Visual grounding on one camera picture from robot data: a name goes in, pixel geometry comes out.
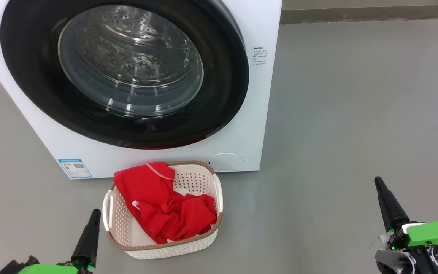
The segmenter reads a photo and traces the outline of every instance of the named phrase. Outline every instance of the red fabric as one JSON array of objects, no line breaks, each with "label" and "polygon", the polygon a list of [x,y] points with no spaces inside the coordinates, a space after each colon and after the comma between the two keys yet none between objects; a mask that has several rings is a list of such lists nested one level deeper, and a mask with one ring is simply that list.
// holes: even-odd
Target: red fabric
[{"label": "red fabric", "polygon": [[[150,165],[163,177],[175,176],[175,170],[164,162]],[[214,198],[206,194],[183,196],[173,190],[173,180],[160,177],[146,165],[116,172],[114,183],[131,214],[158,244],[206,233],[217,222]]]}]

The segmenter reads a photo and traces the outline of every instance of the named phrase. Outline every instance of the white laundry basket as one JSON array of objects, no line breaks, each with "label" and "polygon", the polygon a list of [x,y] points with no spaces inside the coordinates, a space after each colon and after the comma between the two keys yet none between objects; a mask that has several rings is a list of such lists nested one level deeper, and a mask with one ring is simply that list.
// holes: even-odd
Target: white laundry basket
[{"label": "white laundry basket", "polygon": [[214,242],[222,220],[221,182],[214,170],[199,161],[170,162],[175,170],[174,188],[185,188],[192,193],[204,193],[216,201],[217,222],[209,232],[181,241],[157,244],[148,236],[125,204],[123,196],[113,184],[102,205],[103,222],[109,241],[137,259],[157,259],[184,255],[207,248]]}]

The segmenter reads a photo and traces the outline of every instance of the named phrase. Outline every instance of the washing machine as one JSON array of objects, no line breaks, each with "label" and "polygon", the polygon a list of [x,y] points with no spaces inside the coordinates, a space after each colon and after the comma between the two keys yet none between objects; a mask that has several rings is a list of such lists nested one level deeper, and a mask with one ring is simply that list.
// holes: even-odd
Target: washing machine
[{"label": "washing machine", "polygon": [[259,170],[281,2],[0,0],[0,82],[70,179]]}]

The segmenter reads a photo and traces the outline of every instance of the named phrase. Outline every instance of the washing machine door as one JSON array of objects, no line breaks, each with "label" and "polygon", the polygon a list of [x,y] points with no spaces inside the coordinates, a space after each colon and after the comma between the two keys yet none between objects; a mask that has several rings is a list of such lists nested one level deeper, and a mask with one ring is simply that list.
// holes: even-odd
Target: washing machine door
[{"label": "washing machine door", "polygon": [[112,145],[163,149],[224,127],[248,88],[238,29],[210,0],[9,0],[1,46],[44,113]]}]

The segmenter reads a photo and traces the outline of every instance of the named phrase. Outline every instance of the basket rim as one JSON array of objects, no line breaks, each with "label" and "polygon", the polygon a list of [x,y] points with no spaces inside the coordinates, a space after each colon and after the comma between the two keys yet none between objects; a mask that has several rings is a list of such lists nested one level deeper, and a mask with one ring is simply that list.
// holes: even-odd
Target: basket rim
[{"label": "basket rim", "polygon": [[[202,167],[207,168],[207,170],[209,170],[209,172],[212,175],[215,175],[216,172],[212,169],[211,166],[209,166],[208,164],[201,162],[201,161],[174,161],[174,162],[166,162],[167,166],[179,166],[179,165],[200,165]],[[111,185],[111,190],[114,190],[114,188],[116,187],[116,185],[113,184]],[[197,236],[193,236],[192,238],[188,238],[188,239],[184,239],[184,240],[180,240],[180,241],[176,241],[176,242],[172,242],[172,243],[166,243],[166,244],[155,244],[155,245],[146,245],[146,246],[124,246],[120,243],[118,243],[114,237],[113,234],[111,233],[111,231],[106,231],[106,234],[108,236],[109,241],[118,249],[120,250],[124,250],[124,251],[145,251],[145,250],[153,250],[153,249],[160,249],[160,248],[168,248],[168,247],[174,247],[174,246],[179,246],[179,245],[183,245],[186,243],[190,243],[193,241],[199,241],[202,240],[204,238],[207,238],[209,236],[211,236],[215,231],[217,231],[217,229],[219,228],[219,225],[222,222],[222,212],[219,212],[219,214],[217,215],[217,222],[214,224],[214,226],[212,226],[212,228],[204,234],[201,235],[197,235]]]}]

